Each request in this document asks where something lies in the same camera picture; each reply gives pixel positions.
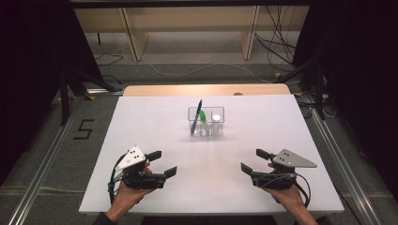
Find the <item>black sleeve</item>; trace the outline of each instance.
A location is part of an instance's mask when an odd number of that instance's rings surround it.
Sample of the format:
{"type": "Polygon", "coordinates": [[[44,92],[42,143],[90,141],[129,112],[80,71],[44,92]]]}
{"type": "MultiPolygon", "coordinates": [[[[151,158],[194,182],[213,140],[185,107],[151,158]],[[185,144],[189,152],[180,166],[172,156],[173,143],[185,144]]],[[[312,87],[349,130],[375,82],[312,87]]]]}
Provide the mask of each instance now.
{"type": "Polygon", "coordinates": [[[332,225],[328,217],[319,217],[316,219],[319,225],[332,225]]]}
{"type": "Polygon", "coordinates": [[[106,215],[102,212],[99,213],[96,220],[93,222],[93,225],[116,225],[117,223],[111,221],[106,215]]]}

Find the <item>transparent box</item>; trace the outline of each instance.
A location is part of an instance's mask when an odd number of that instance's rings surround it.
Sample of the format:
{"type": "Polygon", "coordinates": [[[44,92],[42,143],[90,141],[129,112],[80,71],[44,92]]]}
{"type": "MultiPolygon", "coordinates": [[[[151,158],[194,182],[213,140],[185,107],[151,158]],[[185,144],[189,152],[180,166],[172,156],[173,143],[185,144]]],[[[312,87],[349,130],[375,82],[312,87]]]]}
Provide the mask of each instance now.
{"type": "MultiPolygon", "coordinates": [[[[188,109],[190,134],[195,121],[196,111],[197,107],[189,107],[188,109]]],[[[202,107],[201,111],[205,113],[206,120],[204,120],[203,116],[198,116],[192,136],[221,136],[224,124],[224,108],[202,107]]]]}

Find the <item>floor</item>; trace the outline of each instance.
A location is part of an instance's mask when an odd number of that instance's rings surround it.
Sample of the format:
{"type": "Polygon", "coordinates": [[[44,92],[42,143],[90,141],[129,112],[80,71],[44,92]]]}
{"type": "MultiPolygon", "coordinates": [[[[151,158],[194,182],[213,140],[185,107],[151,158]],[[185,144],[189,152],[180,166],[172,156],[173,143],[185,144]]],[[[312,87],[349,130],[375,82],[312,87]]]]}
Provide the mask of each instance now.
{"type": "MultiPolygon", "coordinates": [[[[259,35],[272,39],[271,32],[259,35]]],[[[283,35],[288,37],[289,44],[295,45],[299,32],[283,35]]],[[[292,69],[269,54],[257,40],[251,59],[243,60],[238,33],[234,32],[154,33],[141,62],[132,61],[123,34],[100,34],[101,45],[97,34],[86,37],[104,80],[114,85],[269,83],[279,73],[284,75],[284,70],[292,69]]],[[[281,46],[273,45],[272,49],[286,57],[281,46]]],[[[299,77],[287,84],[292,93],[299,92],[299,77]]],[[[87,87],[98,88],[91,83],[87,87]]],[[[31,148],[22,154],[1,186],[0,224],[90,224],[94,220],[78,209],[118,95],[81,98],[69,94],[73,119],[67,126],[59,126],[61,105],[54,97],[31,148]],[[94,131],[82,141],[79,137],[84,133],[79,129],[83,121],[94,131]]],[[[298,101],[312,102],[312,96],[298,97],[298,101]]],[[[338,113],[333,116],[332,107],[325,108],[325,121],[320,121],[308,108],[301,109],[303,116],[309,117],[305,121],[330,178],[347,202],[343,213],[329,216],[333,224],[398,224],[397,202],[371,161],[360,155],[360,146],[345,120],[338,113]]],[[[293,224],[286,214],[275,218],[278,224],[293,224]]],[[[141,220],[142,217],[128,215],[120,224],[139,224],[141,220]]]]}

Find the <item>white table surface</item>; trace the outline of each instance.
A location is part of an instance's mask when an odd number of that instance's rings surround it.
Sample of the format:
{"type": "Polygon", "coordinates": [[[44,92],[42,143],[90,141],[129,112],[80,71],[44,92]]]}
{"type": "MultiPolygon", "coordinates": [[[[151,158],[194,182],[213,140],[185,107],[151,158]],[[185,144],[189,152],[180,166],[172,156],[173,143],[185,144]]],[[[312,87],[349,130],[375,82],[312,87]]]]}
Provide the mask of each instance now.
{"type": "MultiPolygon", "coordinates": [[[[283,207],[240,170],[240,162],[258,172],[271,172],[255,154],[261,148],[277,155],[288,149],[317,164],[297,168],[311,186],[310,211],[344,211],[292,95],[217,97],[120,97],[96,167],[79,211],[106,212],[107,183],[121,155],[137,144],[144,153],[162,151],[151,162],[154,173],[177,166],[164,188],[145,196],[130,211],[140,215],[265,215],[283,207]],[[192,137],[187,113],[199,100],[203,107],[223,106],[225,123],[220,137],[192,137]]],[[[307,190],[305,182],[298,178],[307,190]]]]}

